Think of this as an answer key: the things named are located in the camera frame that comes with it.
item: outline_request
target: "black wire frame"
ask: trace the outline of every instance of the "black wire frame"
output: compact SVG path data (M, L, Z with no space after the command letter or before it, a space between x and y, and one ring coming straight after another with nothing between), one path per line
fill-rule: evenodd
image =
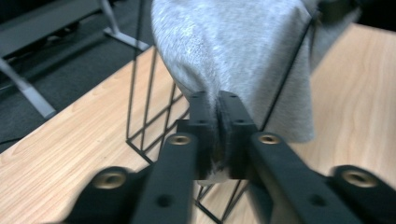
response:
M142 2L146 1L136 1L139 4L139 10L138 10L138 15L137 15L137 26L136 26L136 39L139 41L140 36L141 36L141 27L143 26L143 13L144 13L144 5ZM291 54L290 61L288 63L287 69L284 73L284 75L281 77L280 84L278 86L278 89L276 91L276 94L274 96L274 100L270 105L270 108L265 116L265 119L263 121L263 124L260 128L261 131L263 131L271 118L271 115L276 107L276 103L281 95L281 92L284 89L284 86L287 83L289 74L291 72L291 69L293 67L293 64L298 56L299 50L301 46L304 43L304 40L306 36L309 33L310 28L312 27L312 24L317 21L317 16L313 16L312 19L306 24L304 31L300 38L298 39L298 42L296 43L296 48ZM130 130L131 128L131 122L133 120L132 117L132 109L134 106L134 92L135 92L135 81L136 81L136 76L137 76L137 66L138 66L138 57L137 55L139 54L139 50L136 49L134 51L134 65L133 65L133 71L132 71L132 79L131 79L131 89L130 89L130 97L129 97L129 105L128 105L128 117L127 117L127 130L126 130L126 143L137 153L139 154L147 163L152 164L154 163L154 160L152 160L149 156L148 153L152 151L154 148L157 148L158 150L161 149L163 146L163 142L165 137L176 130L177 127L177 119L184 119L189 115L189 110L186 109L185 111L181 111L175 120L170 120L170 115L173 112L173 107L175 104L177 104L180 101L186 100L184 96L179 93L177 94L177 86L175 83L172 83L170 95L168 97L168 104L160 110L155 116L153 116L151 119L149 119L149 105L150 105L150 99L151 95L153 92L153 80L154 80L154 74L155 74L155 69L156 69L156 63L157 63L157 50L155 49L153 51L152 55L152 61L151 61L151 67L150 67L150 72L149 72L149 77L148 77L148 91L146 95L146 102L145 102L145 111L144 111L144 118L143 118L143 124L140 129L138 129L136 132L132 133ZM163 132L159 136L157 136L154 140L152 140L146 147L145 147L145 140L146 140L146 134L147 134L147 129L153 125L157 120L159 120L162 116L165 116L165 122L163 124ZM137 139L140 136L140 144L135 144L134 140ZM243 182L242 180L238 180L233 188L233 193L224 209L224 212L221 217L216 217L212 212L210 212L202 203L203 199L207 196L208 192L212 190L214 185L206 186L206 187L200 187L198 195L196 199L194 200L194 204L202 211L204 212L208 217L210 217L215 223L217 224L222 224L224 221L227 219L227 217L231 214L233 211L234 207L236 204L239 202L243 194L246 192L248 184Z

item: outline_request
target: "brass nut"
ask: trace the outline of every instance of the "brass nut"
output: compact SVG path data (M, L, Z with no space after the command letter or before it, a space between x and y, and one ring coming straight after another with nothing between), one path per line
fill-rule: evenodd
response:
M169 138L169 143L172 145L183 146L187 145L190 142L190 138L184 135L174 135Z
M378 185L377 181L371 176L361 171L348 170L342 173L342 177L351 185L360 188L372 188Z
M121 172L108 172L97 176L93 185L98 189L116 189L126 180L125 174Z
M271 134L264 134L259 137L259 141L264 144L273 145L280 143L280 139Z

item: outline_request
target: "metal wire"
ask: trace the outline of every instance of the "metal wire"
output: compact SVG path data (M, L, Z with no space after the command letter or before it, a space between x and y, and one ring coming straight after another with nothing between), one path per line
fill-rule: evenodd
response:
M287 69L285 71L285 74L283 74L282 79L280 80L280 84L279 84L279 87L276 90L274 99L271 102L270 108L268 109L268 112L267 112L266 116L264 117L264 121L262 122L262 126L260 127L260 132L263 132L265 130L265 128L267 127L268 122L269 122L269 120L270 120L270 118L271 118L271 116L272 116L272 114L273 114L273 112L275 110L276 103L278 102L279 97L280 97L280 95L281 95L281 93L284 90L284 87L286 85L286 82L288 81L288 78L289 78L290 73L291 73L291 69L293 68L294 62L296 61L298 53L300 52L300 48L301 48L301 46L304 43L304 40L305 40L305 38L306 38L306 36L307 36L307 34L309 32L309 29L311 28L311 25L317 20L318 20L318 11L316 11L314 13L314 15L312 16L311 20L305 26L304 31L303 31L302 35L300 36L299 41L297 42L297 46L294 49L294 51L292 52L292 54L291 54L291 58L290 58L290 61L288 63L288 66L287 66Z

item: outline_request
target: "wooden table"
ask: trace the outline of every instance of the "wooden table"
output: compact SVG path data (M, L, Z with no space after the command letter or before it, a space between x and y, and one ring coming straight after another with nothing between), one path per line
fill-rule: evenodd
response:
M149 70L149 57L141 56L139 71ZM98 170L147 165L125 144L130 74L131 63L0 155L0 223L60 221ZM395 188L396 34L352 25L316 70L312 88L317 137L293 145L297 153L323 174L355 164ZM231 184L205 201L216 214ZM211 223L199 211L196 222ZM227 223L257 223L246 197Z

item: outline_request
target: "gray metal rod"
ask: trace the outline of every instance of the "gray metal rod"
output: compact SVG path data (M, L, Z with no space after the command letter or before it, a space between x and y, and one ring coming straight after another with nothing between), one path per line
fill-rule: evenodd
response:
M116 17L114 16L111 5L108 3L107 0L98 0L98 1L102 11L105 13L106 18L109 22L111 32L114 35L116 35L117 33L120 32L120 28L117 25Z
M43 116L45 119L52 118L56 111L47 102L47 100L35 89L32 84L27 82L23 77L20 77L12 67L0 58L0 71L2 71L6 76L8 76L21 91L21 93L26 97L26 99L35 107L35 109Z

